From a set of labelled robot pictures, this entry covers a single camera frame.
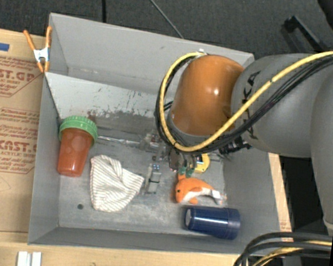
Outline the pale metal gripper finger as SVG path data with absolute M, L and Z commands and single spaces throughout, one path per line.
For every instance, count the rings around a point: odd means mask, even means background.
M 156 163 L 151 164 L 148 169 L 148 176 L 145 185 L 146 193 L 149 194 L 156 193 L 161 177 L 162 173 L 160 170 L 160 165 Z
M 158 134 L 147 133 L 145 137 L 141 139 L 139 143 L 139 149 L 148 153 L 152 153 L 152 160 L 155 162 L 163 161 L 165 154 L 165 143 Z

